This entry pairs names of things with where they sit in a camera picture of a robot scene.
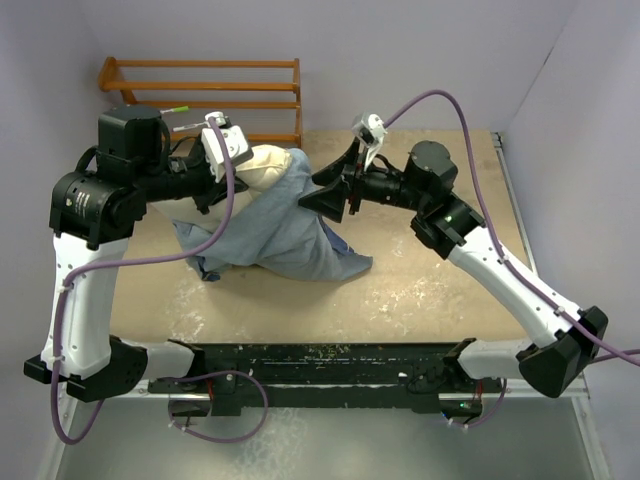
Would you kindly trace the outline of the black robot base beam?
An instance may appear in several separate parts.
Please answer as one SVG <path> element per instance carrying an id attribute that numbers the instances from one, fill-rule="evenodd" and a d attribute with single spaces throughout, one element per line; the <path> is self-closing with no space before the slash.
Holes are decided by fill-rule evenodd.
<path id="1" fill-rule="evenodd" d="M 501 383 L 467 377 L 456 343 L 205 344 L 185 383 L 154 380 L 154 394 L 195 400 L 215 416 L 248 407 L 407 409 L 478 415 Z"/>

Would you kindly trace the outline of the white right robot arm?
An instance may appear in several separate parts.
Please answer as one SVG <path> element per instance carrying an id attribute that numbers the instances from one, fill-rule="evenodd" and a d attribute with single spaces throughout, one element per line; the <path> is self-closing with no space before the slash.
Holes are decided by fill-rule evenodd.
<path id="1" fill-rule="evenodd" d="M 446 383 L 467 391 L 479 379 L 521 379 L 546 397 L 559 397 L 597 355 L 605 313 L 556 293 L 492 239 L 483 217 L 454 193 L 458 168 L 442 144 L 415 144 L 403 169 L 389 162 L 366 167 L 364 157 L 352 142 L 313 175 L 318 188 L 299 205 L 334 222 L 357 213 L 364 201 L 412 211 L 417 239 L 481 284 L 526 333 L 516 341 L 460 342 L 445 358 Z"/>

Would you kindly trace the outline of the blue pillowcase with yellow drawings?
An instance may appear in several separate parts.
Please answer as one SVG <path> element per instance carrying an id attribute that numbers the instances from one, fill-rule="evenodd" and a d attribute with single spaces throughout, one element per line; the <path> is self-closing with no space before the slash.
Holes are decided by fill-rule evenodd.
<path id="1" fill-rule="evenodd" d="M 213 246 L 186 260 L 203 280 L 232 266 L 259 266 L 301 281 L 346 281 L 373 266 L 318 214 L 298 205 L 314 191 L 309 157 L 300 149 L 259 145 L 237 167 L 249 189 L 235 195 L 233 214 Z"/>

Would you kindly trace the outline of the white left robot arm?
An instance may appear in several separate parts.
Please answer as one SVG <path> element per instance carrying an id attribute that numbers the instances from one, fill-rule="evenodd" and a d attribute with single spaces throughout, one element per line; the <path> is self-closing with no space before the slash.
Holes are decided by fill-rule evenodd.
<path id="1" fill-rule="evenodd" d="M 231 202 L 245 187 L 234 170 L 252 155 L 242 129 L 221 112 L 206 115 L 184 158 L 173 155 L 158 109 L 134 104 L 102 113 L 97 144 L 52 191 L 52 318 L 46 344 L 26 360 L 24 374 L 49 386 L 64 383 L 84 402 L 128 393 L 143 380 L 171 378 L 184 392 L 201 388 L 200 348 L 176 340 L 137 344 L 111 334 L 117 275 L 149 203 L 190 198 L 206 212 Z"/>

